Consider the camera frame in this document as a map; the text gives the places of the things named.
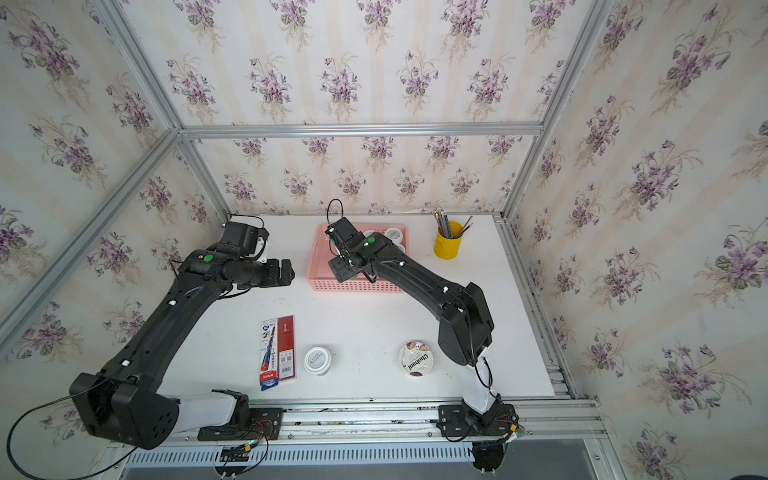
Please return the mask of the pink plastic basket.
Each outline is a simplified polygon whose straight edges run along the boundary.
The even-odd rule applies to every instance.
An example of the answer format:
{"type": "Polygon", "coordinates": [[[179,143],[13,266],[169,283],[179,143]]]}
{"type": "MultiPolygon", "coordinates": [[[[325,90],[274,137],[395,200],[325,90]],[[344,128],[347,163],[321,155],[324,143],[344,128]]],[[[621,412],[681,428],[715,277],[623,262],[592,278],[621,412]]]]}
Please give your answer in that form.
{"type": "Polygon", "coordinates": [[[325,234],[326,224],[319,224],[310,251],[306,279],[315,291],[320,292],[365,292],[365,293],[402,293],[402,290],[389,281],[369,282],[362,274],[352,280],[339,283],[332,273],[329,262],[338,255],[330,245],[325,234]]]}

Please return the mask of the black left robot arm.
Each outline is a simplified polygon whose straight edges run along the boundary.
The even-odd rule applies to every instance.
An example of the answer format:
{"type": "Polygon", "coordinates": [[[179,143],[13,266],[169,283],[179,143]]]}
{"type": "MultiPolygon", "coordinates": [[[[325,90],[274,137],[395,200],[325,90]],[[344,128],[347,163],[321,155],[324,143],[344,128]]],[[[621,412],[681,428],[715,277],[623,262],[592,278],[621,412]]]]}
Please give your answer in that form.
{"type": "Polygon", "coordinates": [[[234,286],[285,287],[288,259],[255,261],[195,250],[138,332],[96,374],[81,373],[69,388],[88,434],[151,450],[180,429],[182,402],[158,393],[174,356],[205,311],[234,286]]]}

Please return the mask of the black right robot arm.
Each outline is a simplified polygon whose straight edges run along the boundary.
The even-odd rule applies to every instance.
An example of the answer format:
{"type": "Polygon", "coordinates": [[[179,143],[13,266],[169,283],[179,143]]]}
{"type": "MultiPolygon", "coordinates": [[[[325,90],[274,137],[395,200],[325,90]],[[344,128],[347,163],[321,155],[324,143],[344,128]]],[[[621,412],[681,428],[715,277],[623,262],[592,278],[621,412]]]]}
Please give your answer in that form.
{"type": "Polygon", "coordinates": [[[416,300],[438,322],[438,346],[456,365],[468,370],[462,404],[470,422],[488,424],[502,414],[486,358],[494,322],[484,292],[475,283],[462,286],[411,259],[387,237],[330,227],[325,235],[336,255],[329,267],[340,283],[363,276],[374,284],[389,282],[416,300]]]}

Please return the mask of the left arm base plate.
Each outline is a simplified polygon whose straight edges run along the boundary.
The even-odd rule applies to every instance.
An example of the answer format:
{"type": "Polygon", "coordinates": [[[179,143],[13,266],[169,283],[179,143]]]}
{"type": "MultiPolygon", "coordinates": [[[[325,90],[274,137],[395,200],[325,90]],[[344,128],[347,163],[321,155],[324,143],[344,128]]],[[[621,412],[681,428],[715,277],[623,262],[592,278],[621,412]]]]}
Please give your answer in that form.
{"type": "Polygon", "coordinates": [[[251,407],[247,394],[232,390],[213,390],[235,401],[230,418],[221,426],[201,428],[198,441],[254,440],[264,435],[267,440],[279,436],[285,410],[273,407],[251,407]]]}

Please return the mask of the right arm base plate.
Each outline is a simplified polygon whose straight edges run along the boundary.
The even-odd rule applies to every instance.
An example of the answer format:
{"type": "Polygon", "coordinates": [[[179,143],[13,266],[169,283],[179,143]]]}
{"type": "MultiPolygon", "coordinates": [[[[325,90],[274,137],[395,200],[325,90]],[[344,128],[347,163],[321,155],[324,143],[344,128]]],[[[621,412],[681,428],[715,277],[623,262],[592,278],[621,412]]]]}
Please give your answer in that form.
{"type": "Polygon", "coordinates": [[[504,438],[516,432],[519,419],[511,404],[495,403],[483,414],[464,403],[449,404],[438,407],[437,428],[451,441],[469,437],[504,438]]]}

